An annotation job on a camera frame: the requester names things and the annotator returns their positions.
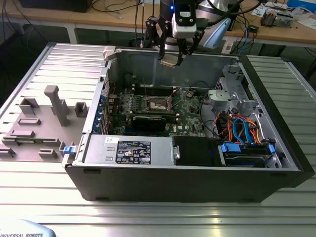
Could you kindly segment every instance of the workbench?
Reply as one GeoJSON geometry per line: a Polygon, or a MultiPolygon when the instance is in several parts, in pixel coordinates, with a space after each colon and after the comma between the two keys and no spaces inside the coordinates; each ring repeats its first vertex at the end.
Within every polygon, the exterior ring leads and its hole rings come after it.
{"type": "MultiPolygon", "coordinates": [[[[78,43],[78,36],[76,29],[94,29],[103,31],[122,31],[122,32],[135,32],[135,8],[131,7],[126,10],[120,11],[121,19],[115,14],[108,14],[104,12],[96,11],[90,8],[86,13],[62,11],[62,10],[48,10],[48,9],[34,9],[34,8],[22,8],[18,0],[15,0],[17,6],[22,13],[30,20],[34,25],[45,26],[57,26],[64,27],[68,31],[70,43],[78,43]]],[[[107,5],[111,3],[117,3],[115,0],[106,0],[107,5]]],[[[254,6],[256,0],[245,0],[242,4],[243,9],[254,6]]],[[[133,5],[134,1],[127,1],[127,3],[115,6],[123,8],[133,5]]],[[[96,8],[104,10],[103,2],[99,1],[95,5],[96,8]]],[[[13,4],[13,0],[7,0],[6,11],[8,17],[12,23],[27,24],[27,21],[23,18],[21,13],[16,9],[13,4]]],[[[145,4],[144,19],[147,19],[152,13],[152,5],[145,4]]],[[[155,4],[155,15],[158,16],[159,4],[155,4]]],[[[245,17],[249,20],[250,24],[259,27],[256,43],[277,44],[297,47],[316,47],[316,30],[308,28],[297,22],[294,22],[292,28],[285,27],[262,27],[260,26],[260,17],[252,16],[251,14],[245,14],[245,17]]],[[[142,17],[141,11],[137,18],[137,32],[142,31],[142,17]]],[[[224,40],[226,41],[222,53],[229,53],[232,44],[235,41],[239,41],[243,37],[244,32],[239,23],[235,23],[231,32],[226,32],[224,40]]]]}
{"type": "MultiPolygon", "coordinates": [[[[32,95],[39,104],[49,104],[43,95],[48,84],[63,88],[60,98],[68,105],[76,98],[90,106],[93,91],[80,88],[95,85],[99,73],[91,73],[84,64],[93,61],[95,69],[101,68],[103,49],[47,46],[1,107],[0,134],[5,136],[12,127],[23,97],[32,95]],[[58,64],[56,60],[62,58],[65,61],[58,64]],[[74,72],[74,65],[82,68],[74,72]]],[[[315,91],[291,63],[273,57],[248,58],[315,169],[315,91]]],[[[1,161],[0,180],[0,218],[41,223],[58,237],[297,237],[313,236],[316,231],[315,177],[252,204],[86,201],[58,162],[1,161]]]]}

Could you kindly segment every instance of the desk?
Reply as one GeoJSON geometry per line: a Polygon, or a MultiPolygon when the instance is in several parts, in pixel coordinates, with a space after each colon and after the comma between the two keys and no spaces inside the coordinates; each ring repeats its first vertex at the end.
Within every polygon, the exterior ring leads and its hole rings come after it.
{"type": "MultiPolygon", "coordinates": [[[[98,12],[90,8],[86,13],[61,11],[61,10],[48,10],[48,9],[34,9],[34,8],[22,8],[18,0],[15,0],[22,13],[30,20],[34,25],[46,25],[46,26],[58,26],[67,28],[70,42],[78,43],[78,37],[76,34],[76,28],[82,29],[95,29],[105,31],[123,31],[134,32],[135,31],[135,8],[128,8],[121,11],[121,19],[113,14],[104,12],[98,12]]],[[[106,0],[107,4],[117,2],[116,0],[106,0]]],[[[123,4],[122,7],[133,5],[134,1],[129,0],[123,4]]],[[[242,7],[254,6],[256,0],[245,0],[242,7]]],[[[96,5],[98,9],[104,9],[103,2],[99,1],[96,5]]],[[[7,0],[6,10],[11,22],[25,24],[27,21],[23,18],[20,12],[13,4],[13,0],[7,0]]],[[[152,5],[145,4],[144,19],[147,19],[152,12],[152,5]]],[[[159,5],[155,5],[155,15],[159,13],[159,5]]],[[[259,26],[255,42],[266,44],[278,44],[298,47],[316,47],[316,30],[312,30],[306,26],[303,26],[297,22],[293,24],[292,28],[284,27],[262,27],[260,26],[260,17],[251,16],[245,14],[245,17],[250,21],[252,25],[259,26]]],[[[137,18],[137,32],[141,32],[142,27],[141,10],[138,13],[137,18]]],[[[229,53],[232,44],[238,41],[243,36],[243,31],[240,28],[239,23],[234,25],[231,32],[226,32],[224,40],[226,41],[223,53],[229,53]]]]}

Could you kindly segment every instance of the power supply label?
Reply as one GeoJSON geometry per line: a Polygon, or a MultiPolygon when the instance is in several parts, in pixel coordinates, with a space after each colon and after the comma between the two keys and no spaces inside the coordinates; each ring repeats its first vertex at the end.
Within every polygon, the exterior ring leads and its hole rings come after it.
{"type": "Polygon", "coordinates": [[[116,163],[151,164],[151,142],[118,141],[116,163]]]}

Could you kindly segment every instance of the motherboard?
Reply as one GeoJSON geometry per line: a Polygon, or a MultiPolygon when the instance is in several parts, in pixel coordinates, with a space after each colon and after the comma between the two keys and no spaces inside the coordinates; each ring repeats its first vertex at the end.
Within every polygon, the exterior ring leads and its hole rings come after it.
{"type": "Polygon", "coordinates": [[[125,89],[107,103],[109,134],[131,136],[205,136],[193,90],[125,89]]]}

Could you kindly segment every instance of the wooden tabletop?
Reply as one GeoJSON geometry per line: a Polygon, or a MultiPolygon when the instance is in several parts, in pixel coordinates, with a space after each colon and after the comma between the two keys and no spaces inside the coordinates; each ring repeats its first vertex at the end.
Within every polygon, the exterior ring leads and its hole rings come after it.
{"type": "MultiPolygon", "coordinates": [[[[124,2],[124,0],[105,0],[106,4],[124,2]]],[[[99,12],[90,8],[85,13],[61,11],[61,10],[48,10],[48,9],[35,9],[35,8],[22,8],[18,0],[15,0],[18,8],[28,18],[33,20],[46,20],[57,22],[70,22],[81,24],[94,24],[94,25],[106,25],[117,27],[131,27],[134,28],[135,21],[135,8],[131,7],[116,13],[99,12]]],[[[124,8],[134,5],[135,0],[128,0],[122,5],[111,6],[111,10],[124,8]]],[[[242,3],[242,8],[254,6],[257,0],[245,0],[242,3]]],[[[105,10],[103,0],[99,0],[95,7],[100,10],[105,10]]],[[[6,11],[9,17],[23,18],[21,13],[16,9],[13,4],[13,0],[7,0],[6,11]]],[[[245,17],[249,20],[250,24],[258,26],[257,39],[265,40],[278,40],[278,41],[290,41],[290,42],[303,42],[303,43],[316,43],[316,30],[308,28],[302,24],[294,22],[292,28],[273,26],[263,27],[260,25],[260,17],[252,16],[250,13],[245,14],[245,17]]],[[[145,4],[144,19],[146,20],[152,14],[152,5],[145,4]]],[[[159,14],[159,5],[155,4],[155,16],[159,14]]],[[[142,7],[139,7],[137,27],[142,26],[142,7]]],[[[243,31],[239,23],[235,23],[231,32],[226,32],[227,36],[242,37],[243,31]]]]}

